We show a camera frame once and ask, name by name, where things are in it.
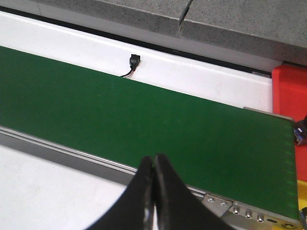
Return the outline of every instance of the green belt surface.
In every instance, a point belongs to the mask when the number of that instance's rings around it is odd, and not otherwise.
[[[0,125],[133,167],[165,153],[186,184],[298,219],[290,121],[4,47],[0,65]]]

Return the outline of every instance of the cable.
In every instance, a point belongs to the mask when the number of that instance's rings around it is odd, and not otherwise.
[[[129,63],[130,63],[130,71],[125,74],[120,76],[121,78],[127,78],[129,76],[131,76],[133,74],[133,72],[136,70],[137,66],[139,65],[141,61],[141,56],[136,55],[136,54],[131,54],[131,57],[129,59]]]

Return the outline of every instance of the red plastic part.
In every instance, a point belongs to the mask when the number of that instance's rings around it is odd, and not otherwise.
[[[307,69],[288,65],[272,72],[273,112],[303,120],[307,114]],[[298,180],[307,182],[307,145],[295,147]]]

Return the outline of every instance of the yellow part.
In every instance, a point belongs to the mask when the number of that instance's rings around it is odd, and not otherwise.
[[[297,191],[298,191],[298,208],[301,210],[302,208],[307,207],[307,182],[297,181]],[[272,229],[285,230],[279,227],[273,227]]]

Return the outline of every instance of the granite surface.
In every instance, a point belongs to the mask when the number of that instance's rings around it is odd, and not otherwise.
[[[307,64],[304,0],[194,0],[182,26],[188,39]]]
[[[177,35],[189,0],[37,0],[60,9],[134,26],[144,30]]]

